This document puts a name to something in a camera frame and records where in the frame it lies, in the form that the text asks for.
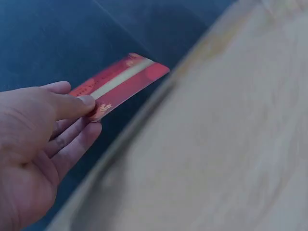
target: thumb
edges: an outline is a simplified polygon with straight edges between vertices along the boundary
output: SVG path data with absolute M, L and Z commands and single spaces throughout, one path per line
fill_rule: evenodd
M 91 112 L 95 107 L 95 100 L 89 95 L 76 98 L 71 95 L 53 93 L 51 103 L 55 110 L 56 121 L 80 118 Z

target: beige fabric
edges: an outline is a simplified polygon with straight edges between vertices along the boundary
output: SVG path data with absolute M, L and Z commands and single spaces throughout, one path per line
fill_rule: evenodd
M 108 153 L 123 157 L 103 176 L 99 162 L 49 230 L 308 229 L 308 14 L 280 24 L 259 4 L 234 25 L 215 55 L 209 37 L 196 47 Z

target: red card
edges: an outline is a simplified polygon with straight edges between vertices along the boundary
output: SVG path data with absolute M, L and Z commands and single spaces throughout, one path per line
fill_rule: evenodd
M 70 95 L 91 95 L 96 100 L 96 107 L 89 114 L 90 121 L 96 122 L 169 71 L 166 66 L 130 53 L 81 84 Z

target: hand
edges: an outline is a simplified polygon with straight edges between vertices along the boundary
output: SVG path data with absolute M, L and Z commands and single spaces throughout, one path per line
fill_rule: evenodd
M 63 177 L 102 130 L 81 118 L 94 99 L 67 95 L 70 89 L 58 82 L 0 93 L 0 230 L 44 216 Z

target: dark blue surface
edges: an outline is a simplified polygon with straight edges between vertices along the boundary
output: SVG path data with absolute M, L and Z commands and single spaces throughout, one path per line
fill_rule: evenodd
M 68 80 L 76 87 L 136 52 L 171 69 L 233 0 L 0 0 L 0 90 Z M 163 79 L 103 120 L 103 134 L 69 172 L 44 230 Z

